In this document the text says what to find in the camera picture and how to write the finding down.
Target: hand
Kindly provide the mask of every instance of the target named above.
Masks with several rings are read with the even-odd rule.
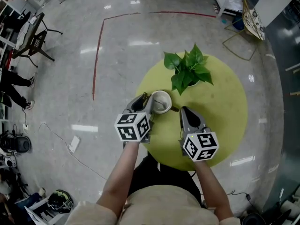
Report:
[[[11,215],[8,216],[8,219],[9,219],[13,224],[15,224],[15,221],[14,221],[14,219],[13,219],[13,217],[12,217]]]

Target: person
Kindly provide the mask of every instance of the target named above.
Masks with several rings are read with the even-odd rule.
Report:
[[[45,189],[41,188],[38,193],[30,195],[27,199],[14,203],[0,194],[0,212],[5,214],[12,224],[26,224],[31,221],[25,207],[29,208],[45,197]]]
[[[26,98],[21,97],[21,95],[17,92],[12,84],[33,88],[36,77],[37,73],[34,73],[34,75],[29,80],[27,80],[20,77],[18,74],[10,72],[6,69],[2,69],[2,73],[0,74],[0,91],[5,92],[7,95],[9,95],[10,98],[21,108],[30,110],[34,106],[34,101],[27,102]]]
[[[240,225],[227,195],[205,161],[195,162],[205,202],[187,171],[160,164],[148,153],[135,167],[138,142],[128,142],[96,204],[79,202],[66,225]]]
[[[22,26],[28,21],[30,18],[31,12],[28,12],[26,15],[24,15],[23,18],[18,19],[17,17],[11,15],[11,16],[5,16],[2,23],[0,24],[0,29],[3,27],[3,30],[6,29],[13,29],[14,32],[20,32]]]
[[[0,193],[8,195],[13,191],[12,186],[8,184],[7,181],[2,179],[2,174],[0,173]]]

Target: chair leg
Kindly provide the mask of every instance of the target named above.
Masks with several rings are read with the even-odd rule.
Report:
[[[60,34],[62,35],[62,32],[60,32],[60,31],[57,31],[57,30],[47,29],[47,31],[51,31],[51,32],[58,32],[58,33],[60,33]]]
[[[243,29],[242,31],[239,31],[237,32],[236,34],[234,34],[233,36],[231,36],[230,38],[228,38],[226,41],[224,41],[222,44],[225,48],[227,48],[231,53],[233,53],[235,56],[237,56],[238,58],[240,59],[243,59],[243,60],[246,60],[246,61],[250,61],[254,55],[254,53],[256,52],[258,46],[259,46],[259,43],[257,42],[256,46],[255,46],[255,49],[253,51],[253,53],[251,54],[250,58],[249,59],[246,59],[246,58],[243,58],[241,56],[239,56],[238,54],[236,54],[234,51],[232,51],[226,44],[225,42],[229,41],[230,39],[234,38],[236,35],[240,34],[241,32],[243,32],[245,29]]]
[[[45,57],[49,58],[50,60],[52,60],[53,62],[55,61],[52,57],[50,57],[47,53],[45,53],[42,49],[39,49],[38,52],[42,55],[44,55]]]
[[[241,18],[241,19],[239,19],[239,20],[237,20],[237,21],[235,21],[235,22],[229,24],[228,26],[224,27],[224,29],[229,30],[229,31],[233,31],[233,32],[237,32],[237,31],[234,31],[234,30],[232,30],[232,29],[228,29],[228,27],[230,27],[231,25],[234,25],[235,23],[239,22],[239,21],[242,20],[242,19],[243,19],[243,18]]]
[[[60,32],[60,31],[48,29],[47,26],[46,26],[46,24],[44,23],[43,20],[42,20],[42,23],[44,24],[44,26],[45,26],[45,28],[46,28],[46,31],[58,32],[58,33],[60,33],[60,34],[62,35],[62,32]]]
[[[29,60],[31,61],[31,63],[32,63],[36,68],[38,68],[38,66],[35,65],[35,64],[33,63],[33,61],[31,60],[30,56],[28,56],[28,58],[29,58]]]

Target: forearm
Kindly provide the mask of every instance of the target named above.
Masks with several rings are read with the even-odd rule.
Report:
[[[214,173],[205,161],[195,163],[195,169],[209,208],[216,208],[215,214],[219,220],[233,217],[226,192],[218,182]]]
[[[139,143],[137,142],[128,142],[126,144],[116,166],[105,183],[103,192],[128,193],[138,149]]]
[[[120,215],[129,192],[139,149],[138,142],[128,142],[103,188],[97,204]]]
[[[11,215],[11,213],[9,211],[9,208],[8,208],[8,205],[6,203],[4,204],[4,207],[5,207],[5,210],[6,210],[7,214]]]

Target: black helmet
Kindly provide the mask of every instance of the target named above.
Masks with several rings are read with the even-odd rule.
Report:
[[[73,200],[69,193],[56,190],[48,199],[48,206],[59,213],[68,213],[73,208]]]

